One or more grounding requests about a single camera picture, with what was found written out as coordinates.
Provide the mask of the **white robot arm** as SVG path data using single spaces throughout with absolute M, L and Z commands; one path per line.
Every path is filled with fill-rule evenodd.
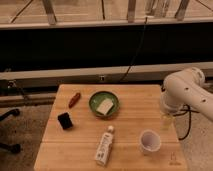
M 204 83 L 205 75 L 196 67 L 169 74 L 159 100 L 161 111 L 175 115 L 187 104 L 213 122 L 213 94 L 203 88 Z

